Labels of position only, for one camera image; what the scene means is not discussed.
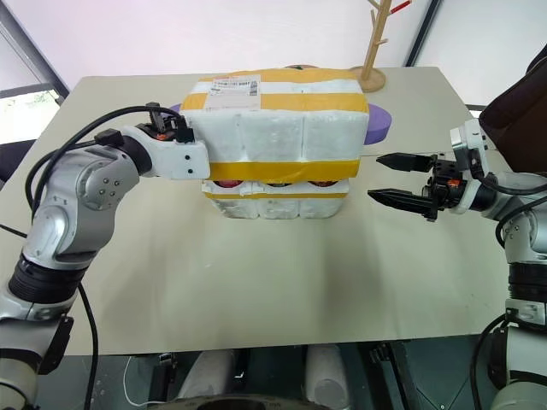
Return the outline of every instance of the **black chair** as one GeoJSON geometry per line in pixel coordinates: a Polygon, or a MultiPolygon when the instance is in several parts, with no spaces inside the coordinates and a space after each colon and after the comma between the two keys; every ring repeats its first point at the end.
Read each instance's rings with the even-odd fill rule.
{"type": "Polygon", "coordinates": [[[0,187],[14,174],[35,139],[0,145],[0,187]]]}
{"type": "Polygon", "coordinates": [[[547,46],[479,122],[513,171],[547,172],[547,46]]]}

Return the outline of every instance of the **table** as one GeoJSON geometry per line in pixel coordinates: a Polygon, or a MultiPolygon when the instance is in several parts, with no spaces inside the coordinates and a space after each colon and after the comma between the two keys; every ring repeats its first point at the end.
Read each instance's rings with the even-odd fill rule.
{"type": "MultiPolygon", "coordinates": [[[[363,147],[363,155],[391,152],[447,152],[450,130],[473,116],[436,67],[382,68],[387,81],[368,93],[370,103],[392,117],[390,131],[381,143],[363,147]]],[[[487,139],[491,149],[494,143],[487,139]]]]}
{"type": "MultiPolygon", "coordinates": [[[[0,191],[0,222],[28,230],[23,181],[46,151],[110,109],[176,102],[199,77],[83,79],[0,191]]],[[[145,120],[130,116],[109,126],[145,120]]],[[[416,121],[416,135],[423,122],[416,121]]],[[[389,150],[407,150],[399,138],[402,133],[390,135],[389,150]]],[[[494,171],[509,169],[496,151],[488,157],[494,171]]],[[[495,223],[476,213],[445,212],[431,224],[366,196],[368,189],[389,186],[417,192],[425,180],[425,174],[398,173],[365,156],[347,202],[331,219],[230,220],[213,209],[197,181],[142,179],[121,203],[115,234],[84,279],[100,353],[481,331],[507,295],[508,268],[495,223]]],[[[5,278],[20,249],[19,238],[0,231],[5,278]]],[[[80,301],[71,314],[76,323],[67,354],[89,354],[80,301]]]]}

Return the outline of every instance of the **purple foam pad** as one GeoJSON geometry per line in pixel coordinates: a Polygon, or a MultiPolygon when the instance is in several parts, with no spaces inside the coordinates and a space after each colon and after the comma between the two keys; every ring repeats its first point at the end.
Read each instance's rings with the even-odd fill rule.
{"type": "MultiPolygon", "coordinates": [[[[169,107],[170,109],[172,109],[173,111],[176,111],[177,113],[180,111],[180,104],[177,104],[177,105],[173,105],[172,107],[169,107]]],[[[165,113],[162,113],[161,116],[163,118],[167,118],[168,117],[168,114],[165,114],[165,113]]]]}
{"type": "Polygon", "coordinates": [[[391,125],[391,115],[383,108],[374,104],[368,105],[368,129],[365,145],[384,141],[391,125]]]}

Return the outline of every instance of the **label sticker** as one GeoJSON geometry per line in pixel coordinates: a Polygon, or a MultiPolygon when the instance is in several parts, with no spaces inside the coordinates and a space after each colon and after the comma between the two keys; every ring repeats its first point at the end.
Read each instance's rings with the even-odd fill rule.
{"type": "Polygon", "coordinates": [[[260,109],[260,74],[213,80],[203,109],[260,109]]]}

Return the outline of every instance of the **wooden stand base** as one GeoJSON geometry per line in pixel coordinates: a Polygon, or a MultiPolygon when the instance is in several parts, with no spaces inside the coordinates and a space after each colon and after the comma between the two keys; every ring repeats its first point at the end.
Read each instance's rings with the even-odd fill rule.
{"type": "Polygon", "coordinates": [[[380,70],[373,68],[370,75],[365,80],[361,78],[361,70],[361,66],[350,68],[350,71],[357,76],[363,92],[374,92],[384,87],[385,74],[380,70]]]}
{"type": "Polygon", "coordinates": [[[310,66],[309,64],[292,64],[291,66],[285,66],[285,68],[298,68],[301,70],[305,68],[317,68],[317,66],[310,66]]]}

